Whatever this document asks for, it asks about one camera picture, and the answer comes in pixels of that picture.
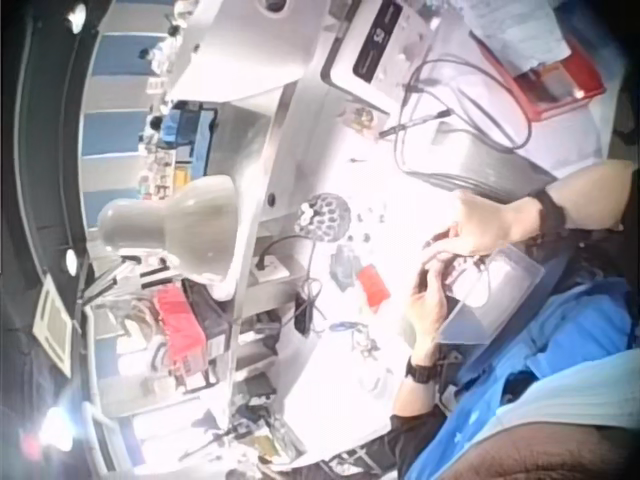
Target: power cord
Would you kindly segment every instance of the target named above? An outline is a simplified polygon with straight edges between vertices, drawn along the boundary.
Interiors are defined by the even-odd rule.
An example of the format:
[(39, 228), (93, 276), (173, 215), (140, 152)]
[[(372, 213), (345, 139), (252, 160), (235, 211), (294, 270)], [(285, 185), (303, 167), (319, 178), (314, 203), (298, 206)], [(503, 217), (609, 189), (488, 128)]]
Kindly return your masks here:
[[(313, 263), (313, 257), (316, 251), (316, 244), (317, 244), (317, 242), (313, 238), (307, 237), (306, 235), (294, 234), (294, 235), (287, 235), (277, 240), (274, 240), (262, 250), (260, 255), (258, 255), (258, 261), (256, 262), (256, 269), (257, 270), (265, 269), (265, 259), (269, 251), (274, 246), (278, 245), (279, 243), (282, 243), (288, 240), (293, 240), (293, 239), (309, 240), (313, 243), (311, 245), (311, 252), (309, 253), (309, 260), (307, 263), (306, 275), (304, 280), (300, 284), (300, 292), (302, 292), (302, 295), (304, 295), (304, 300), (301, 302), (299, 306), (295, 307), (295, 311), (293, 312), (293, 315), (291, 315), (291, 317), (289, 317), (287, 320), (282, 322), (282, 326), (280, 327), (281, 329), (283, 329), (284, 327), (289, 325), (291, 322), (293, 322), (296, 319), (296, 317), (298, 317), (298, 315), (300, 315), (303, 311), (306, 312), (306, 315), (305, 315), (306, 324), (309, 325), (310, 327), (313, 324), (314, 310), (317, 310), (320, 313), (320, 315), (324, 317), (324, 314), (316, 306), (316, 302), (320, 297), (320, 294), (322, 293), (322, 287), (323, 287), (322, 281), (318, 278), (311, 277), (311, 265)], [(315, 292), (314, 292), (314, 285), (317, 286), (317, 290)]]
[[(420, 83), (416, 83), (416, 80), (419, 78), (420, 74), (422, 73), (422, 70), (424, 69), (425, 66), (430, 65), (430, 64), (435, 64), (435, 63), (448, 63), (448, 64), (453, 64), (453, 65), (459, 65), (459, 66), (463, 66), (463, 67), (467, 67), (470, 68), (472, 70), (475, 70), (479, 73), (481, 73), (483, 76), (485, 76), (486, 78), (492, 80), (495, 84), (497, 84), (500, 88), (502, 88), (505, 92), (507, 92), (507, 94), (516, 102), (516, 104), (518, 105), (518, 108), (522, 111), (522, 114), (524, 116), (524, 119), (526, 121), (526, 125), (527, 125), (527, 133), (526, 136), (524, 138), (524, 140), (522, 140), (519, 144), (513, 145), (513, 146), (505, 146), (502, 145), (498, 142), (496, 142), (493, 138), (491, 138), (487, 132), (484, 131), (484, 129), (482, 129), (476, 122), (474, 122), (471, 117), (469, 115), (462, 115), (458, 112), (455, 111), (455, 109), (451, 108), (444, 100), (442, 100), (438, 95), (436, 95), (434, 92), (432, 92), (431, 90), (429, 90), (429, 86), (424, 86), (423, 84), (421, 85)], [(441, 189), (445, 189), (445, 190), (458, 190), (458, 189), (470, 189), (474, 192), (476, 192), (479, 195), (484, 196), (485, 198), (489, 199), (489, 200), (493, 200), (496, 202), (500, 202), (500, 203), (505, 203), (507, 202), (509, 199), (506, 198), (506, 195), (503, 192), (498, 191), (497, 189), (491, 187), (488, 184), (485, 184), (483, 182), (479, 182), (476, 180), (473, 180), (471, 178), (468, 177), (464, 177), (461, 175), (455, 175), (455, 174), (445, 174), (445, 173), (425, 173), (425, 172), (419, 172), (419, 171), (415, 171), (415, 170), (410, 170), (407, 169), (404, 165), (404, 148), (405, 148), (405, 143), (406, 143), (406, 136), (407, 136), (407, 131), (409, 128), (412, 128), (416, 125), (421, 125), (425, 122), (416, 122), (413, 119), (409, 119), (407, 122), (403, 122), (403, 118), (404, 118), (404, 114), (405, 114), (405, 109), (408, 105), (408, 101), (409, 101), (409, 97), (411, 94), (413, 93), (422, 93), (425, 95), (428, 95), (430, 97), (432, 97), (434, 100), (436, 100), (438, 103), (440, 103), (443, 107), (444, 110), (442, 110), (441, 112), (439, 112), (438, 114), (436, 114), (436, 118), (438, 115), (445, 115), (445, 112), (447, 114), (452, 114), (455, 117), (459, 118), (465, 125), (467, 125), (471, 130), (459, 130), (459, 131), (463, 131), (469, 135), (472, 135), (474, 138), (476, 138), (478, 141), (482, 142), (484, 145), (488, 146), (489, 148), (492, 148), (493, 150), (496, 150), (500, 153), (513, 153), (516, 150), (520, 150), (522, 148), (524, 148), (526, 145), (529, 144), (529, 142), (531, 141), (531, 137), (533, 135), (533, 125), (531, 120), (529, 119), (529, 117), (526, 114), (526, 111), (524, 109), (524, 107), (522, 106), (522, 104), (520, 103), (520, 101), (518, 100), (518, 98), (514, 95), (514, 93), (511, 91), (511, 89), (506, 86), (498, 77), (496, 77), (495, 75), (493, 75), (492, 73), (488, 72), (487, 70), (485, 70), (484, 68), (468, 62), (466, 60), (462, 60), (462, 59), (457, 59), (457, 58), (445, 58), (445, 57), (441, 57), (441, 58), (434, 58), (434, 59), (430, 59), (430, 60), (425, 60), (424, 62), (421, 62), (411, 73), (411, 76), (409, 77), (409, 81), (405, 87), (405, 91), (404, 91), (404, 96), (402, 99), (402, 104), (400, 106), (400, 113), (399, 113), (399, 118), (398, 118), (398, 125), (396, 125), (395, 127), (392, 127), (391, 129), (388, 129), (387, 131), (385, 131), (384, 133), (387, 133), (389, 131), (393, 131), (394, 134), (395, 133), (395, 137), (394, 137), (394, 141), (393, 141), (393, 156), (394, 156), (394, 161), (396, 166), (398, 167), (398, 169), (410, 176), (414, 176), (414, 177), (418, 177), (421, 180), (423, 180), (424, 182), (436, 187), (436, 188), (441, 188)], [(484, 108), (482, 108), (475, 100), (472, 100), (470, 96), (468, 95), (464, 95), (465, 98), (470, 101), (472, 103), (472, 105), (475, 106), (476, 109), (478, 109), (479, 111), (481, 111), (488, 119), (489, 121), (503, 134), (505, 135), (505, 137), (509, 138), (508, 134), (506, 134), (506, 129), (503, 128), (503, 126), (500, 124), (500, 122), (498, 122), (495, 118), (493, 118), (493, 116), (491, 116), (489, 114), (489, 112), (487, 112)]]

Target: hand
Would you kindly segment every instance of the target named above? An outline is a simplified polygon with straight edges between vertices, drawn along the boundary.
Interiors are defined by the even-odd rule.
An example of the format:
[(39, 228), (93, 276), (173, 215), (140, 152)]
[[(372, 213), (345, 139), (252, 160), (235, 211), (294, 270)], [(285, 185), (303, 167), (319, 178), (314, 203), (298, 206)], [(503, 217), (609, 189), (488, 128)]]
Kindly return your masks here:
[(486, 255), (512, 243), (509, 207), (467, 191), (456, 192), (456, 197), (456, 235), (437, 240), (424, 250), (423, 261), (427, 266), (442, 254)]
[(406, 315), (416, 332), (416, 346), (430, 348), (438, 329), (447, 317), (447, 300), (442, 289), (442, 272), (445, 262), (436, 260), (426, 272), (427, 290), (420, 291), (425, 274), (423, 267), (418, 274), (416, 285), (409, 300)]

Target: black wristwatch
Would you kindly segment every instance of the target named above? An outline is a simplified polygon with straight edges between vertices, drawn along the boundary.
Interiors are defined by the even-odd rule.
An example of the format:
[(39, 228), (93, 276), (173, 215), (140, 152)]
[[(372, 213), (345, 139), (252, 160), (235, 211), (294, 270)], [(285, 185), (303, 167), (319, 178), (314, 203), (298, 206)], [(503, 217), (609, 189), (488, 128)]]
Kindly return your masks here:
[(427, 383), (431, 383), (436, 380), (439, 374), (440, 368), (437, 363), (434, 363), (429, 367), (423, 367), (411, 363), (411, 357), (409, 357), (409, 360), (407, 361), (405, 376), (411, 377), (411, 379), (416, 383), (426, 385)]
[(529, 196), (535, 198), (542, 205), (540, 233), (558, 233), (565, 228), (567, 216), (564, 209), (551, 198), (551, 195), (544, 188)]

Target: forearm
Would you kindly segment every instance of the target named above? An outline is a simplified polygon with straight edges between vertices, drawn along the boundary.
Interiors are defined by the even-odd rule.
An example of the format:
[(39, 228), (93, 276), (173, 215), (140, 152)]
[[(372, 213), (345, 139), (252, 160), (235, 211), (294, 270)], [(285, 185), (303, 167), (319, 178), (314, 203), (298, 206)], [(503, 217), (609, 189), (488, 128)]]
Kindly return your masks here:
[[(411, 363), (416, 366), (430, 366), (436, 361), (433, 344), (416, 343), (411, 355)], [(399, 417), (414, 417), (429, 412), (435, 401), (435, 382), (421, 385), (411, 378), (405, 378), (398, 389), (393, 404), (393, 414)]]
[[(629, 199), (633, 169), (630, 162), (608, 160), (558, 180), (547, 192), (564, 209), (567, 228), (611, 228), (620, 221)], [(541, 208), (532, 198), (505, 207), (511, 243), (540, 233)]]

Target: wall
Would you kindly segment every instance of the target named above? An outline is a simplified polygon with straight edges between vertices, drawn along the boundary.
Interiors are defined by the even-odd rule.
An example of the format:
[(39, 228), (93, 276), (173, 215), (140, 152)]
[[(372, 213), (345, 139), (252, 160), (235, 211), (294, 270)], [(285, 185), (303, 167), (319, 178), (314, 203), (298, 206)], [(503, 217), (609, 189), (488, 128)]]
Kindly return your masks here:
[(138, 135), (157, 99), (146, 93), (154, 76), (142, 48), (153, 48), (169, 28), (173, 0), (116, 0), (100, 26), (83, 102), (80, 186), (87, 228), (111, 200), (137, 198), (144, 158)]

